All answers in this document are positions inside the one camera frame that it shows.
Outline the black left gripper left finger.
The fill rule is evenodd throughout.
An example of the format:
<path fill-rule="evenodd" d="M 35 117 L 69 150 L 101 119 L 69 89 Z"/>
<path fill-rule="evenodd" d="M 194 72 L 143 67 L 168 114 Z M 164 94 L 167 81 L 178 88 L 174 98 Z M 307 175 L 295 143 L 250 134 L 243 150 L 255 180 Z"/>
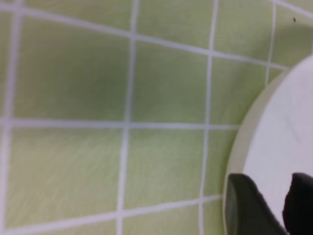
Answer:
<path fill-rule="evenodd" d="M 254 181 L 247 175 L 231 173 L 224 203 L 227 235 L 286 235 Z"/>

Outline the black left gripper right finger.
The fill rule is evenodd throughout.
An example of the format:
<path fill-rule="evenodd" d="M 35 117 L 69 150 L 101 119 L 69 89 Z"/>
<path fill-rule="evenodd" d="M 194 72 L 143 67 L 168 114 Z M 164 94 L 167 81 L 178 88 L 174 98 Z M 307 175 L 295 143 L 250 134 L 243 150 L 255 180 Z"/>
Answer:
<path fill-rule="evenodd" d="M 283 208 L 283 221 L 290 235 L 313 233 L 313 178 L 293 173 Z"/>

